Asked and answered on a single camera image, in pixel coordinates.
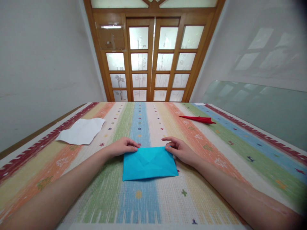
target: forearm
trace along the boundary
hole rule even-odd
[[[8,218],[2,229],[53,229],[108,160],[101,150],[46,186]]]
[[[289,229],[300,216],[278,201],[202,160],[194,165],[253,229]]]

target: table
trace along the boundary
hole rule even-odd
[[[206,125],[179,116],[212,117]],[[90,145],[55,141],[79,118],[104,118]],[[127,136],[141,148],[184,140],[227,174],[291,209],[306,189],[307,153],[211,104],[87,103],[0,161],[0,220],[96,151]],[[246,229],[249,226],[194,169],[175,160],[178,177],[122,182],[123,157],[110,160],[58,229]]]

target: orange stripe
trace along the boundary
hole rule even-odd
[[[105,103],[103,107],[92,118],[103,118],[114,105],[114,102]],[[28,186],[21,190],[18,200],[13,204],[5,207],[5,210],[0,215],[0,219],[5,215],[6,217],[19,209],[24,203],[30,200],[44,187],[57,180],[65,170],[70,166],[72,161],[77,157],[78,153],[82,149],[82,145],[70,145],[67,144],[57,156],[46,167],[43,168],[28,184]]]
[[[185,137],[195,153],[228,175],[250,184],[230,163],[230,161],[217,149],[217,147],[215,147],[215,145],[213,145],[192,123],[191,120],[179,117],[184,116],[184,113],[182,113],[173,103],[165,103],[165,107],[171,113],[174,123],[179,126],[183,133],[185,133]]]

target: white wall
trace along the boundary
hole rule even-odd
[[[0,1],[0,151],[105,100],[82,10],[76,0]]]
[[[190,102],[202,101],[216,80],[307,91],[306,25],[297,9],[291,0],[227,0]]]

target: green stripe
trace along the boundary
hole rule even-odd
[[[134,103],[126,103],[108,145],[129,136]],[[114,223],[122,184],[123,156],[109,160],[85,191],[77,222]]]
[[[210,117],[190,103],[182,103],[185,108],[196,116]],[[222,126],[219,121],[212,119],[216,124],[207,126],[225,143],[232,141],[234,145],[229,146],[237,152],[246,162],[255,169],[258,174],[269,181],[274,187],[285,194],[294,204],[301,204],[304,201],[306,185],[281,168],[271,159],[267,158],[260,151],[249,145],[247,142],[236,136],[233,132]],[[255,159],[254,162],[247,160],[247,156]]]

